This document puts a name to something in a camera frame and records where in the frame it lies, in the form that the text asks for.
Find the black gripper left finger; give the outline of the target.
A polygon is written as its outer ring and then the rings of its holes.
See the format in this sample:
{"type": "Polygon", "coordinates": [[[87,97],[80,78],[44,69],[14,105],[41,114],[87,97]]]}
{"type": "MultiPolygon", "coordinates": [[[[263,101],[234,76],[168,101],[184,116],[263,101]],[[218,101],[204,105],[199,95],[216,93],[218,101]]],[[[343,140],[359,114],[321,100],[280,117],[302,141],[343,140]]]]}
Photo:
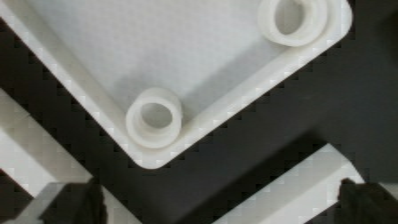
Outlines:
{"type": "Polygon", "coordinates": [[[67,183],[49,203],[39,220],[42,224],[106,224],[106,206],[96,179],[67,183]]]}

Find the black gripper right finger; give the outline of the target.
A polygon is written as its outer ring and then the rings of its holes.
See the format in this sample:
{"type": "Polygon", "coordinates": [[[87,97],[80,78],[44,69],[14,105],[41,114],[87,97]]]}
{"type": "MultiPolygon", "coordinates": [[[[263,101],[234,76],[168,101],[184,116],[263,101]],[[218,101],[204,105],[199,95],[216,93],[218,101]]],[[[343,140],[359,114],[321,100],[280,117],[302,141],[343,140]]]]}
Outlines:
{"type": "Polygon", "coordinates": [[[398,224],[398,183],[341,181],[335,224],[398,224]]]}

